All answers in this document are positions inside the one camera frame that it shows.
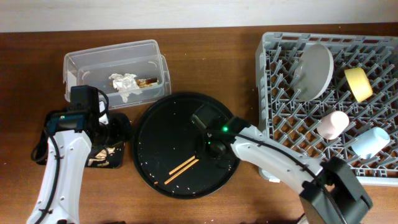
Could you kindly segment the round black serving tray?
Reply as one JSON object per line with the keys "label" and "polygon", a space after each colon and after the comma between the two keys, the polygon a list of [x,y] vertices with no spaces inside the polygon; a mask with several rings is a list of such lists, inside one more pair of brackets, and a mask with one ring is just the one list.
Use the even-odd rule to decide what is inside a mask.
{"label": "round black serving tray", "polygon": [[222,188],[237,170],[240,160],[198,159],[199,161],[165,185],[169,172],[195,156],[198,131],[191,115],[204,104],[220,110],[228,119],[232,112],[218,100],[201,93],[175,93],[156,101],[139,119],[132,139],[134,165],[155,191],[177,199],[205,197]]}

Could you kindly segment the grey round plate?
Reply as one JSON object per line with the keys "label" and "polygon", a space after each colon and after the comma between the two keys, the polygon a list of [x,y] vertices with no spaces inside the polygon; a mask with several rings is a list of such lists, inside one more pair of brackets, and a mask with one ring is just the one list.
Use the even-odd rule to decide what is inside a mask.
{"label": "grey round plate", "polygon": [[334,64],[330,50],[315,44],[303,52],[294,71],[293,89],[297,98],[311,101],[321,96],[331,82]]}

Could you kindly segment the white tissue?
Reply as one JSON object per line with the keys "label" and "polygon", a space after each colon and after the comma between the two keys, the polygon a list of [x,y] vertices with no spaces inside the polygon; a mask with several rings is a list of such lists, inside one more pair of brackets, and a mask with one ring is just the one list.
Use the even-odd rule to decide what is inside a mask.
{"label": "white tissue", "polygon": [[140,95],[142,90],[136,82],[137,75],[125,73],[124,75],[114,73],[109,79],[112,80],[112,86],[116,89],[124,103],[128,102],[128,97],[131,93]]}

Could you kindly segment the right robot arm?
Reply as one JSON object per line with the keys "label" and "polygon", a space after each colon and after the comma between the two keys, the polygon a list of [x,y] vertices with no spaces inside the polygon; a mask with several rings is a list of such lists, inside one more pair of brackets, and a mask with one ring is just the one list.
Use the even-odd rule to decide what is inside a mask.
{"label": "right robot arm", "polygon": [[268,171],[298,193],[304,209],[301,222],[360,223],[373,202],[349,165],[338,157],[322,161],[278,143],[239,117],[223,118],[221,111],[203,105],[191,122],[210,149]]}

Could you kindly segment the pink cup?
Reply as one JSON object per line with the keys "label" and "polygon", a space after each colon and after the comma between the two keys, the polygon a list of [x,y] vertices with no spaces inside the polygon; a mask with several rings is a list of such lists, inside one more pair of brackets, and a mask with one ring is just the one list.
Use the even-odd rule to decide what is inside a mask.
{"label": "pink cup", "polygon": [[336,139],[348,126],[349,117],[342,111],[334,111],[321,119],[318,134],[327,139]]}

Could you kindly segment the wooden chopstick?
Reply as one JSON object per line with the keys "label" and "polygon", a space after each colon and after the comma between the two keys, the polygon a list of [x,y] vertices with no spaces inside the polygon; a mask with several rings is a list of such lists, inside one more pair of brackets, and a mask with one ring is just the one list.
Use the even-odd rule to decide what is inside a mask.
{"label": "wooden chopstick", "polygon": [[191,166],[193,166],[194,164],[196,164],[199,160],[198,159],[194,159],[191,163],[189,163],[188,165],[186,165],[185,167],[183,167],[182,169],[180,169],[179,171],[177,171],[176,173],[172,174],[171,177],[169,179],[167,179],[164,184],[167,185],[169,184],[171,181],[173,181],[174,179],[176,179],[178,176],[180,176],[181,174],[183,174],[186,170],[188,170],[189,168],[191,168]]}
{"label": "wooden chopstick", "polygon": [[195,156],[192,156],[191,158],[187,159],[185,162],[181,163],[181,164],[178,165],[176,168],[174,168],[173,170],[171,170],[171,171],[169,172],[169,175],[172,175],[172,174],[176,173],[177,171],[179,171],[180,169],[182,169],[183,167],[185,167],[186,165],[188,165],[189,163],[191,163],[194,159],[195,159]]}

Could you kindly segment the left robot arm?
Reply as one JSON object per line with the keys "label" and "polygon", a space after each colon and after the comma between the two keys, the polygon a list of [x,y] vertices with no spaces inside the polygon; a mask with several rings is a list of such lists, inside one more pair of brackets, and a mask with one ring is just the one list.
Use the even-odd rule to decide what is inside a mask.
{"label": "left robot arm", "polygon": [[129,118],[109,113],[109,98],[96,87],[74,86],[70,106],[50,112],[31,159],[45,172],[28,223],[79,223],[83,172],[88,167],[117,168],[132,135]]}

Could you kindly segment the peanut shells and rice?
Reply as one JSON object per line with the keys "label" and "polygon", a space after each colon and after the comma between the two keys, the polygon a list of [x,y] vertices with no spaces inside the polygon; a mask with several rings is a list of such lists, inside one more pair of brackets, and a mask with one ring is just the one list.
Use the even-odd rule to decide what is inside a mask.
{"label": "peanut shells and rice", "polygon": [[102,149],[94,158],[88,159],[88,167],[106,167],[110,164],[108,157],[112,157],[115,152],[115,147],[106,147]]}

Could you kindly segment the yellow bowl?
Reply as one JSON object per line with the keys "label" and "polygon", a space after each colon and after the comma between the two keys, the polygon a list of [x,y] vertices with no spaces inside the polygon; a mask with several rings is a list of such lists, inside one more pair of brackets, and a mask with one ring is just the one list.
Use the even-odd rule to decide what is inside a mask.
{"label": "yellow bowl", "polygon": [[345,77],[351,92],[358,103],[372,96],[373,89],[365,71],[362,68],[358,67],[345,70]]}

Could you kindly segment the light blue cup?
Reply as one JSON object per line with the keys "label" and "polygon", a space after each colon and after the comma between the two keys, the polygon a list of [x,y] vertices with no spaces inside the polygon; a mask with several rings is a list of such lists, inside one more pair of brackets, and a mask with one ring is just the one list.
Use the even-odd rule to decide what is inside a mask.
{"label": "light blue cup", "polygon": [[352,150],[362,159],[370,159],[390,142],[389,134],[379,127],[360,134],[357,141],[351,145]]}

